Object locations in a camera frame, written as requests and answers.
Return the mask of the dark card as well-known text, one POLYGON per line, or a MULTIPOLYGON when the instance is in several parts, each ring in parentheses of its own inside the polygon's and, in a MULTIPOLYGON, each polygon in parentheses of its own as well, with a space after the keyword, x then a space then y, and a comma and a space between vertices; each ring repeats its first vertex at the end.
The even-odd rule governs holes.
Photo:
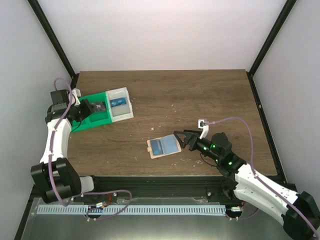
POLYGON ((93 102, 91 106, 94 113, 105 112, 107 110, 106 103, 103 101, 93 102))

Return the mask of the blue vip card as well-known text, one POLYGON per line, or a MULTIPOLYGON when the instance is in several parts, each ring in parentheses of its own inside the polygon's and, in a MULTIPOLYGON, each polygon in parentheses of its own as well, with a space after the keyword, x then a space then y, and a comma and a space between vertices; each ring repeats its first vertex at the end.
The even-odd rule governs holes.
POLYGON ((151 145, 152 154, 154 156, 159 156, 164 154, 162 143, 159 138, 151 140, 150 145, 151 145))

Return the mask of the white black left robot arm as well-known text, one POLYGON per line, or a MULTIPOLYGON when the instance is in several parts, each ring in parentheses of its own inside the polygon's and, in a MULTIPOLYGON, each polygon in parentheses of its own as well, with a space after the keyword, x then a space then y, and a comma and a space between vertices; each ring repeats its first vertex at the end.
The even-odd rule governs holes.
POLYGON ((62 200, 84 194, 89 201, 97 202, 102 189, 91 176, 80 177, 67 157, 73 122, 83 123, 94 108, 88 100, 80 100, 77 88, 52 91, 50 95, 52 105, 45 117, 48 136, 44 154, 30 170, 34 184, 47 204, 58 200, 56 193, 62 200))

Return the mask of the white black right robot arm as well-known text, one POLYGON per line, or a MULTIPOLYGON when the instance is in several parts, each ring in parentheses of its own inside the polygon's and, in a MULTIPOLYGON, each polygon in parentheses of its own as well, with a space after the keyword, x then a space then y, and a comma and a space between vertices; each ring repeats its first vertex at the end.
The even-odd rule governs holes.
POLYGON ((312 195, 298 193, 276 183, 256 171, 232 151, 225 133, 216 133, 211 140, 201 138, 200 131, 175 131, 182 148, 199 151, 214 160, 215 167, 226 178, 223 198, 249 203, 279 222, 293 240, 318 240, 320 210, 312 195))

